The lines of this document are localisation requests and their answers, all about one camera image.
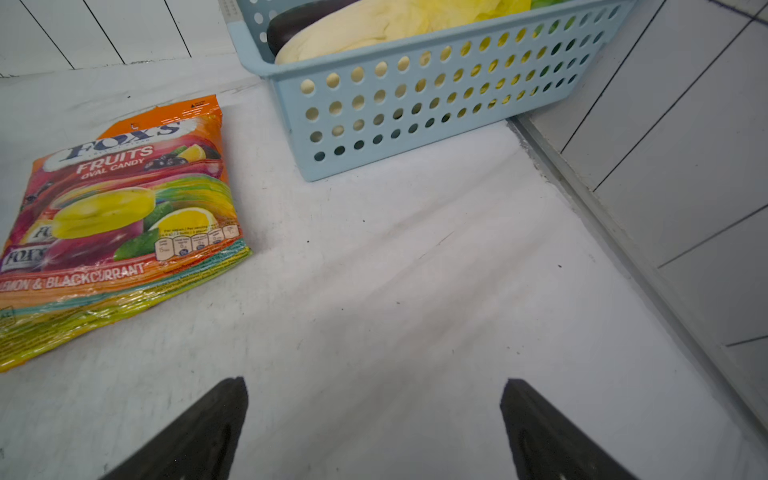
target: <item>white wall panel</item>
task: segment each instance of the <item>white wall panel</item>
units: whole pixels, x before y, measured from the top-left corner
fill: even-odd
[[[668,0],[563,150],[597,185],[747,24],[701,0]]]
[[[216,0],[167,0],[190,55],[234,53],[230,33]]]
[[[0,71],[24,75],[68,70],[67,59],[18,0],[0,2]]]
[[[163,0],[85,1],[125,63],[189,58]]]
[[[750,383],[768,402],[768,339],[755,340],[727,349]]]
[[[618,33],[598,53],[576,88],[563,101],[531,112],[531,121],[547,141],[562,151],[611,77],[653,18],[663,0],[641,0]]]
[[[596,190],[651,262],[768,204],[766,45],[753,22]]]
[[[123,63],[82,0],[23,0],[75,68]]]
[[[660,271],[717,343],[742,342],[768,335],[766,247],[768,209]]]

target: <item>fox's candy bag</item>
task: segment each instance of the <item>fox's candy bag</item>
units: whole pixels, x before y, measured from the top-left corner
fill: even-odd
[[[200,285],[251,254],[215,96],[36,160],[0,264],[0,372]]]

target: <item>basket hole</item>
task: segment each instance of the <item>basket hole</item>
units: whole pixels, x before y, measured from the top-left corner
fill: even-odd
[[[340,101],[334,101],[331,106],[328,108],[328,111],[331,113],[331,115],[338,115],[341,114],[342,106]]]
[[[411,59],[408,57],[400,58],[400,61],[397,62],[397,69],[400,71],[408,70],[409,66],[411,66]]]
[[[328,85],[328,88],[336,88],[339,86],[340,82],[341,77],[337,73],[332,73],[326,78],[326,85]]]
[[[306,119],[309,121],[315,121],[319,116],[320,116],[319,110],[317,110],[314,107],[306,111]]]
[[[311,95],[315,91],[315,82],[307,78],[305,81],[301,82],[299,88],[301,89],[301,93]]]
[[[386,64],[385,61],[380,61],[379,64],[376,66],[376,68],[373,69],[373,73],[375,73],[377,77],[381,78],[384,75],[386,75],[386,71],[388,68],[389,66]]]
[[[355,83],[360,83],[364,78],[366,77],[366,71],[362,69],[362,67],[356,67],[354,70],[352,70],[352,81]]]

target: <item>tile grout line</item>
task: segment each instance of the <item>tile grout line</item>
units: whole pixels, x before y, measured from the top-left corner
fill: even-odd
[[[34,20],[35,23],[38,24],[38,27],[40,27],[40,29],[43,31],[43,33],[45,33],[45,36],[48,37],[48,40],[50,40],[51,43],[53,44],[53,46],[56,47],[56,50],[58,50],[58,52],[61,54],[61,56],[64,57],[64,60],[66,60],[67,63],[69,64],[69,68],[74,70],[74,67],[72,66],[72,62],[69,61],[69,58],[67,58],[67,55],[64,55],[64,52],[61,51],[61,49],[58,47],[58,45],[56,45],[56,42],[53,41],[53,38],[51,38],[51,36],[45,31],[45,28],[43,28],[43,26],[40,25],[40,22],[38,22],[38,19],[36,19],[35,16],[32,14],[32,12],[29,11],[29,8],[27,8],[27,5],[24,5],[23,0],[18,0],[18,2],[22,4],[22,7],[24,7],[24,10],[27,11],[29,16],[32,17],[32,20]]]
[[[705,73],[707,73],[707,71],[710,69],[710,67],[712,67],[712,65],[714,65],[714,64],[715,64],[715,62],[716,62],[716,61],[717,61],[717,60],[718,60],[718,59],[719,59],[719,58],[720,58],[720,57],[723,55],[723,53],[725,53],[725,52],[726,52],[726,50],[728,50],[728,48],[730,48],[730,46],[731,46],[731,45],[732,45],[732,44],[733,44],[733,43],[736,41],[736,39],[737,39],[737,38],[739,38],[739,37],[741,36],[741,34],[742,34],[742,33],[744,33],[744,30],[746,30],[746,28],[747,28],[747,27],[749,27],[751,24],[752,24],[752,20],[749,20],[749,21],[748,21],[748,22],[747,22],[747,23],[746,23],[746,24],[745,24],[745,25],[744,25],[744,26],[741,28],[741,30],[739,30],[739,31],[738,31],[738,33],[736,33],[736,35],[735,35],[733,38],[731,38],[731,40],[730,40],[730,41],[728,42],[728,44],[727,44],[727,45],[726,45],[726,46],[723,48],[723,50],[721,50],[721,51],[720,51],[720,53],[718,53],[718,54],[717,54],[717,56],[715,56],[715,58],[713,58],[713,60],[712,60],[712,61],[711,61],[711,62],[710,62],[710,63],[709,63],[709,64],[708,64],[708,65],[707,65],[707,66],[706,66],[706,67],[705,67],[703,70],[702,70],[702,72],[701,72],[701,73],[699,73],[699,74],[698,74],[698,76],[696,76],[696,78],[694,79],[694,81],[693,81],[693,82],[691,82],[691,84],[690,84],[690,85],[688,85],[688,88],[686,88],[686,89],[683,91],[683,93],[682,93],[682,94],[680,94],[680,96],[679,96],[679,97],[677,97],[677,100],[675,100],[674,102],[672,102],[672,105],[670,105],[670,107],[669,107],[669,108],[668,108],[668,109],[667,109],[667,110],[666,110],[666,111],[665,111],[663,114],[661,114],[661,116],[660,116],[660,117],[659,117],[659,118],[658,118],[658,119],[657,119],[657,120],[654,122],[654,124],[650,126],[650,128],[648,129],[648,131],[646,131],[646,132],[645,132],[645,134],[644,134],[644,135],[643,135],[643,136],[640,138],[640,140],[638,140],[638,141],[637,141],[637,143],[636,143],[635,145],[633,145],[633,146],[632,146],[632,148],[630,148],[630,150],[629,150],[629,151],[628,151],[628,152],[627,152],[627,153],[626,153],[626,154],[625,154],[625,155],[624,155],[624,156],[621,158],[621,160],[619,160],[619,162],[618,162],[616,165],[614,165],[614,167],[613,167],[613,168],[611,168],[611,171],[609,171],[609,172],[608,172],[608,175],[606,175],[606,176],[605,176],[605,178],[603,178],[603,180],[600,180],[600,183],[599,183],[599,184],[598,184],[598,185],[597,185],[597,186],[596,186],[596,187],[595,187],[595,188],[592,190],[593,192],[596,192],[596,191],[598,191],[598,188],[600,188],[600,186],[603,184],[603,182],[605,182],[605,181],[608,179],[608,177],[610,177],[610,176],[611,176],[611,174],[612,174],[612,173],[614,173],[614,171],[615,171],[615,170],[616,170],[616,169],[619,167],[619,165],[621,165],[621,164],[622,164],[622,162],[624,162],[624,160],[626,160],[626,159],[627,159],[627,157],[629,157],[629,156],[632,154],[632,152],[634,151],[634,149],[635,149],[635,148],[637,148],[637,146],[638,146],[640,143],[642,143],[642,141],[643,141],[643,140],[645,140],[645,137],[647,137],[647,136],[648,136],[648,134],[650,134],[650,133],[651,133],[651,132],[654,130],[654,128],[656,128],[656,126],[657,126],[657,125],[658,125],[658,124],[659,124],[659,123],[660,123],[660,122],[661,122],[661,121],[664,119],[664,117],[666,117],[666,116],[667,116],[667,114],[668,114],[670,111],[672,111],[672,109],[675,107],[675,105],[677,105],[677,102],[679,102],[680,100],[682,100],[682,99],[683,99],[683,97],[685,96],[685,94],[686,94],[686,93],[688,93],[688,91],[689,91],[691,88],[693,88],[693,86],[696,84],[696,82],[698,82],[698,81],[699,81],[699,79],[700,79],[701,77],[703,77],[703,75],[704,75]]]
[[[645,35],[645,31],[648,30],[648,28],[650,27],[650,24],[652,24],[654,22],[654,19],[656,18],[656,15],[659,15],[659,11],[662,9],[662,7],[664,7],[664,4],[666,4],[666,3],[667,3],[667,0],[663,0],[661,2],[661,5],[659,5],[659,8],[656,9],[656,11],[654,12],[654,16],[652,16],[650,18],[650,20],[648,21],[647,25],[645,25],[645,28],[643,28],[643,31],[640,33],[640,36],[637,37],[637,40],[634,41],[634,43],[632,44],[632,48],[629,49],[627,54],[624,56],[624,59],[621,60],[621,63],[619,64],[618,68],[616,68],[616,71],[614,72],[614,74],[611,75],[611,78],[608,79],[608,83],[605,84],[605,86],[603,87],[603,90],[600,92],[598,97],[594,99],[594,103],[592,104],[591,107],[589,107],[589,110],[587,110],[587,113],[584,115],[584,117],[579,122],[578,126],[576,127],[576,130],[574,130],[574,133],[572,133],[571,136],[568,138],[568,141],[565,142],[565,145],[563,146],[563,149],[560,150],[560,154],[563,154],[565,152],[565,149],[568,148],[568,144],[570,144],[571,140],[573,140],[573,138],[576,136],[576,133],[578,133],[578,129],[581,128],[581,125],[584,123],[584,121],[587,120],[587,117],[589,117],[589,114],[592,113],[592,109],[594,108],[595,105],[598,104],[598,102],[600,101],[600,98],[603,96],[605,91],[608,89],[608,85],[611,84],[611,82],[614,80],[614,77],[616,77],[616,75],[621,70],[621,67],[624,66],[624,63],[627,61],[629,56],[632,55],[632,51],[634,51],[634,48],[637,47],[637,44],[640,42],[640,40]]]
[[[125,65],[125,60],[123,60],[123,55],[120,55],[118,48],[114,46],[114,43],[112,43],[112,39],[109,38],[109,35],[107,35],[107,32],[104,30],[104,27],[101,26],[101,22],[98,21],[98,18],[96,18],[96,15],[94,15],[93,11],[91,10],[91,6],[85,0],[83,0],[83,4],[85,5],[85,8],[88,9],[88,12],[91,14],[91,17],[93,17],[94,20],[96,21],[96,25],[98,25],[98,27],[101,29],[101,33],[103,33],[104,37],[107,38],[109,45],[112,45],[112,48],[114,49],[114,53],[118,54],[118,58],[120,58],[120,61],[122,61],[123,65]]]
[[[165,8],[168,9],[168,13],[170,14],[170,19],[174,21],[174,26],[176,26],[176,31],[179,32],[179,36],[181,37],[181,43],[184,44],[184,48],[187,49],[187,55],[192,58],[192,54],[190,53],[190,48],[187,47],[187,41],[184,40],[184,36],[181,34],[181,29],[179,28],[179,24],[176,23],[176,18],[174,17],[174,13],[170,10],[170,7],[168,6],[168,0],[163,0],[163,3],[165,4]]]
[[[685,250],[683,253],[679,253],[679,254],[675,255],[674,257],[672,257],[671,259],[669,259],[669,260],[667,260],[666,262],[662,263],[661,265],[657,266],[656,268],[658,268],[658,269],[661,269],[662,267],[669,265],[670,263],[674,262],[675,260],[677,260],[678,258],[682,257],[682,256],[683,256],[683,255],[685,255],[686,253],[689,253],[689,252],[691,252],[691,251],[693,251],[693,250],[697,249],[698,247],[701,247],[701,246],[702,246],[702,245],[704,245],[706,242],[708,242],[708,241],[712,240],[714,237],[717,237],[717,236],[718,236],[718,235],[720,235],[721,233],[725,233],[727,230],[730,230],[731,228],[735,227],[735,226],[736,226],[736,225],[738,225],[739,223],[742,223],[743,221],[747,220],[748,218],[754,217],[755,215],[759,214],[760,212],[762,212],[762,211],[763,211],[763,210],[765,210],[766,208],[768,208],[768,204],[766,204],[766,205],[763,205],[762,207],[758,208],[757,210],[755,210],[755,211],[754,211],[754,212],[752,212],[751,214],[748,214],[748,215],[746,215],[745,217],[742,217],[742,218],[740,218],[739,220],[736,220],[735,222],[733,222],[732,224],[730,224],[730,225],[728,225],[728,226],[724,227],[723,229],[721,229],[721,230],[718,230],[717,232],[713,233],[712,235],[709,235],[707,238],[705,238],[704,240],[701,240],[701,241],[700,241],[699,243],[697,243],[696,245],[693,245],[691,248],[689,248],[689,249]]]

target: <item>eggplant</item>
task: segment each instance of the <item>eggplant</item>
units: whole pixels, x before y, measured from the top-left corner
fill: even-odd
[[[358,0],[318,0],[284,11],[270,21],[266,29],[266,43],[272,53],[277,52],[304,28],[323,17],[341,10]]]

